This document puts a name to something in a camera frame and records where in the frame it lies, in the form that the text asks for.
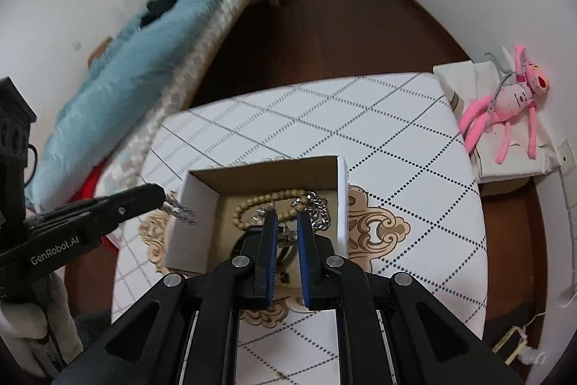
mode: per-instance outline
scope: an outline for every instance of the pink panther stuffed animal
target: pink panther stuffed animal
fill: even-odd
[[[527,48],[515,46],[515,74],[517,82],[504,86],[497,95],[493,111],[490,110],[493,97],[487,95],[469,105],[459,120],[459,130],[465,138],[465,148],[471,152],[479,142],[487,126],[505,123],[505,136],[498,150],[495,162],[503,163],[511,139],[510,119],[529,108],[529,147],[527,155],[537,158],[537,116],[535,96],[544,95],[549,90],[549,80],[539,67],[527,62]]]

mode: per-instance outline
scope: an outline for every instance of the dotted diamond pattern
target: dotted diamond pattern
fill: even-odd
[[[369,205],[411,225],[391,253],[371,261],[373,273],[412,274],[481,336],[481,201],[457,123],[431,74],[304,83],[181,112],[162,125],[140,181],[172,190],[189,169],[321,154],[344,156],[349,183],[368,193]],[[123,230],[113,319],[161,278],[146,260],[139,223]],[[241,322],[237,363],[238,385],[339,383],[334,312],[290,311],[272,329]]]

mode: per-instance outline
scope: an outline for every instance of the cardboard box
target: cardboard box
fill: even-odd
[[[347,168],[340,156],[264,161],[240,167],[190,171],[177,199],[194,212],[197,224],[174,219],[166,234],[164,265],[187,275],[204,274],[230,257],[242,231],[233,225],[233,212],[249,197],[286,189],[314,191],[326,198],[331,226],[319,232],[332,240],[337,254],[347,257]],[[277,212],[290,208],[293,199],[276,202]],[[243,215],[248,221],[256,207]],[[289,222],[296,228],[296,222]],[[300,287],[298,258],[288,270],[290,285]]]

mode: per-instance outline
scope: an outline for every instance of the white glove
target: white glove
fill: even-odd
[[[62,358],[68,364],[82,352],[82,343],[68,310],[64,283],[54,273],[48,277],[47,283],[50,300],[45,306],[46,315]],[[46,317],[38,305],[0,302],[0,337],[19,366],[38,377],[45,374],[25,338],[41,340],[47,334]]]

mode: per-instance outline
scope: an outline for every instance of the metal bolt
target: metal bolt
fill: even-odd
[[[178,286],[178,284],[180,284],[181,280],[182,280],[182,278],[178,274],[171,273],[164,278],[164,285],[166,287]]]
[[[413,278],[405,272],[399,272],[395,274],[395,282],[399,284],[399,286],[410,286],[413,282]]]
[[[235,256],[233,258],[233,266],[235,266],[236,268],[244,268],[249,263],[250,263],[249,258],[244,255]]]
[[[334,254],[327,258],[327,264],[331,268],[338,268],[344,264],[344,261],[340,256]]]

